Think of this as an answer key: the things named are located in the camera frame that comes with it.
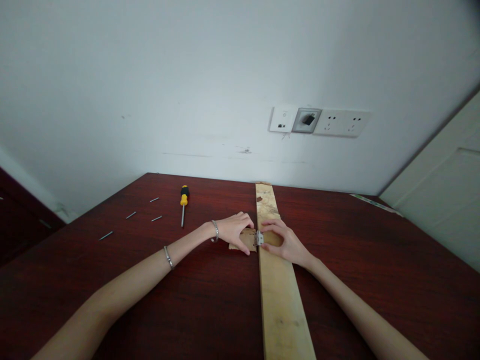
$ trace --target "forearm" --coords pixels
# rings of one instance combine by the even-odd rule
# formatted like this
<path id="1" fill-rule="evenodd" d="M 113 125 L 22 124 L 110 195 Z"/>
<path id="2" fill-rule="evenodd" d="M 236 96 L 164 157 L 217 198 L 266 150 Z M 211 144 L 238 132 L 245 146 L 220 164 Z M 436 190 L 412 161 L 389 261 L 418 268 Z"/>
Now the forearm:
<path id="1" fill-rule="evenodd" d="M 319 259 L 312 256 L 305 268 L 335 299 L 378 359 L 427 359 Z"/>
<path id="2" fill-rule="evenodd" d="M 174 266 L 215 234 L 211 223 L 168 246 Z M 97 290 L 34 356 L 34 359 L 90 359 L 109 328 L 171 271 L 162 249 Z"/>

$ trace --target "electrical socket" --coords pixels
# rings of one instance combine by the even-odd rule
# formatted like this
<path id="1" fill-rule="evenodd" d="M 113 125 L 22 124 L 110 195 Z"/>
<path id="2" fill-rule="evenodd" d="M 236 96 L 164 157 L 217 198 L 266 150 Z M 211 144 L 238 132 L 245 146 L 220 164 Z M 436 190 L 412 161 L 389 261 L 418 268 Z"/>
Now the electrical socket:
<path id="1" fill-rule="evenodd" d="M 371 117 L 369 111 L 324 109 L 313 134 L 356 138 Z"/>
<path id="2" fill-rule="evenodd" d="M 294 117 L 297 108 L 289 104 L 275 106 L 271 112 L 270 126 L 268 130 L 277 133 L 289 133 L 292 131 Z"/>
<path id="3" fill-rule="evenodd" d="M 322 110 L 313 134 L 327 136 L 343 136 L 343 114 L 344 110 Z"/>
<path id="4" fill-rule="evenodd" d="M 320 118 L 322 110 L 317 108 L 301 107 L 296 113 L 295 122 L 293 123 L 292 133 L 311 134 L 314 132 L 315 126 Z"/>
<path id="5" fill-rule="evenodd" d="M 346 129 L 344 136 L 349 138 L 359 136 L 371 117 L 372 113 L 368 111 L 345 110 L 343 113 L 344 129 Z"/>

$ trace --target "hand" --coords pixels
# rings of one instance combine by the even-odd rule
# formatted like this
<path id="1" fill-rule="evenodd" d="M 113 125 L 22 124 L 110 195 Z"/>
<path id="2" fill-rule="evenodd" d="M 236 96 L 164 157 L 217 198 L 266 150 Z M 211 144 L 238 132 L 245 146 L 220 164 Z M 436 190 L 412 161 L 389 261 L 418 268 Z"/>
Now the hand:
<path id="1" fill-rule="evenodd" d="M 313 256 L 307 248 L 300 242 L 294 231 L 287 227 L 280 219 L 270 219 L 261 223 L 266 225 L 261 231 L 273 231 L 283 238 L 281 246 L 273 246 L 267 243 L 261 245 L 269 253 L 277 255 L 291 263 L 305 267 L 309 259 Z"/>
<path id="2" fill-rule="evenodd" d="M 247 226 L 254 228 L 254 223 L 247 213 L 240 211 L 238 214 L 217 220 L 218 237 L 226 243 L 235 245 L 245 254 L 250 255 L 249 248 L 240 240 L 240 232 Z"/>

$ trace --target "wall outlet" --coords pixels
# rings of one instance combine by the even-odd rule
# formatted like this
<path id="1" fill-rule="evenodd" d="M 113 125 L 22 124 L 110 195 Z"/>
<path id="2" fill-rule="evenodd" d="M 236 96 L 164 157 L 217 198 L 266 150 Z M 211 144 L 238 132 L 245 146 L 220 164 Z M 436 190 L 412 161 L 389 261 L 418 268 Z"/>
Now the wall outlet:
<path id="1" fill-rule="evenodd" d="M 342 121 L 343 115 L 344 110 L 322 110 L 313 134 L 327 136 L 343 136 L 345 127 Z"/>
<path id="2" fill-rule="evenodd" d="M 324 109 L 313 134 L 356 138 L 371 117 L 369 111 Z"/>
<path id="3" fill-rule="evenodd" d="M 368 111 L 346 110 L 343 112 L 343 123 L 346 133 L 344 136 L 356 138 L 360 135 L 365 125 L 372 117 L 372 113 Z"/>
<path id="4" fill-rule="evenodd" d="M 322 110 L 308 107 L 301 107 L 296 113 L 295 121 L 293 122 L 292 133 L 307 133 L 314 132 L 315 126 L 320 118 Z"/>
<path id="5" fill-rule="evenodd" d="M 292 131 L 294 117 L 297 114 L 297 108 L 291 105 L 275 106 L 271 113 L 270 126 L 271 132 L 289 133 Z"/>

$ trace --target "bangle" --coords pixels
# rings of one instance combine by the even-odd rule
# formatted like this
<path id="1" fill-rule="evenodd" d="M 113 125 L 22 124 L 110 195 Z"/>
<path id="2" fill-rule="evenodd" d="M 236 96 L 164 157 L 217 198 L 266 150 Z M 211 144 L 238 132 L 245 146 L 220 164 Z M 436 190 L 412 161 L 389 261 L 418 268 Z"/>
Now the bangle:
<path id="1" fill-rule="evenodd" d="M 217 226 L 217 222 L 215 220 L 212 220 L 211 222 L 213 225 L 215 225 L 216 238 L 214 239 L 212 237 L 210 240 L 212 243 L 216 243 L 219 240 L 219 227 Z"/>
<path id="2" fill-rule="evenodd" d="M 175 267 L 174 267 L 174 264 L 172 264 L 172 259 L 170 258 L 169 251 L 167 250 L 167 247 L 164 246 L 163 250 L 165 250 L 166 259 L 167 259 L 168 263 L 170 264 L 170 269 L 173 270 Z"/>

